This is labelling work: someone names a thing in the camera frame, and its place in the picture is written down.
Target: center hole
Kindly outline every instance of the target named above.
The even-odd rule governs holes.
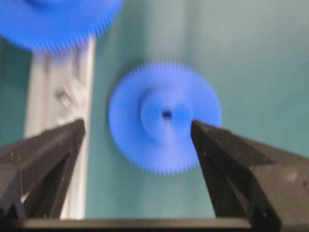
[[[171,120],[172,112],[170,110],[165,110],[162,112],[162,117],[164,120]]]

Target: gear teeth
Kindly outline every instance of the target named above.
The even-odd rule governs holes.
[[[158,76],[148,75],[151,72],[155,72]],[[171,75],[167,78],[165,76],[162,77],[163,75],[166,75],[166,73]],[[178,76],[172,75],[173,73],[181,74],[183,77],[179,79]],[[154,61],[139,65],[125,73],[109,97],[108,121],[112,138],[124,158],[128,160],[129,163],[143,171],[151,172],[157,175],[178,175],[197,167],[199,164],[193,143],[190,144],[189,142],[186,143],[184,141],[179,144],[173,143],[171,145],[171,149],[166,150],[166,148],[162,147],[162,145],[158,145],[155,140],[149,137],[149,135],[144,131],[144,128],[140,122],[140,116],[138,116],[138,119],[134,119],[130,114],[130,108],[135,108],[136,105],[139,105],[138,107],[140,107],[142,96],[144,96],[145,92],[149,92],[150,89],[154,88],[154,86],[147,86],[149,85],[148,83],[155,83],[155,86],[163,86],[166,82],[172,82],[174,85],[181,85],[184,88],[191,88],[191,90],[192,88],[198,88],[200,90],[199,92],[205,91],[205,94],[202,94],[202,96],[190,95],[187,97],[192,100],[190,102],[195,102],[194,97],[205,99],[209,96],[210,98],[213,98],[215,102],[208,105],[208,107],[213,108],[212,113],[216,114],[218,117],[213,121],[205,121],[202,118],[201,120],[216,126],[221,125],[221,110],[220,108],[217,108],[219,103],[215,92],[210,91],[212,87],[196,71],[191,70],[189,67],[175,61]],[[131,106],[127,106],[126,102],[123,103],[123,99],[130,99]],[[132,131],[139,131],[137,132],[138,135],[135,134],[136,132],[126,131],[126,128],[128,128],[126,126],[119,129],[119,125],[123,125],[123,115],[127,116],[127,122],[134,125],[135,129],[132,129]],[[139,136],[139,138],[132,140],[131,138],[134,136]],[[153,151],[153,149],[155,149],[156,152],[149,153],[149,150]],[[176,153],[173,154],[173,151],[178,152],[182,150],[188,151],[192,157],[187,157],[186,153],[182,153],[180,156],[184,161],[179,161]],[[171,154],[173,154],[171,156],[171,160],[173,160],[173,162],[166,163],[165,161],[165,163],[162,163],[162,160],[165,160],[163,159],[164,155],[169,155],[170,151],[172,151]],[[150,158],[148,160],[145,157],[140,157],[138,154]]]
[[[123,0],[114,0],[114,2],[115,3],[113,3],[112,7],[104,15],[102,15],[97,22],[94,22],[93,25],[91,25],[89,28],[81,29],[79,32],[76,32],[75,34],[72,34],[70,36],[66,35],[65,38],[58,38],[56,40],[42,40],[40,38],[33,38],[29,40],[22,38],[17,34],[15,35],[16,38],[12,37],[11,33],[9,33],[10,36],[7,38],[7,40],[26,50],[30,50],[35,53],[61,53],[71,49],[75,49],[77,47],[85,45],[89,40],[90,36],[98,37],[108,31],[113,20],[117,17],[118,13],[121,10]]]

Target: green background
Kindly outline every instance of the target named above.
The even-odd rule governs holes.
[[[159,176],[109,133],[109,95],[136,65],[175,60],[216,89],[223,127],[309,155],[309,1],[126,0],[97,40],[87,218],[211,218],[199,167]],[[22,137],[30,55],[0,42],[0,144]]]

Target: teal surface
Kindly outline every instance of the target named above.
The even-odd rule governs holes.
[[[150,174],[111,139],[112,88],[145,61],[197,69],[217,90],[223,127],[309,155],[308,9],[307,0],[126,0],[97,43],[86,217],[214,217],[199,167]]]
[[[23,138],[30,60],[0,38],[0,146]]]

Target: blue gear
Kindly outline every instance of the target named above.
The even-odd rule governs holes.
[[[123,0],[1,0],[0,34],[34,52],[61,52],[105,33]]]
[[[141,65],[126,74],[112,93],[108,114],[112,137],[124,156],[157,174],[181,173],[198,164],[190,137],[193,119],[221,125],[211,85],[172,62]]]

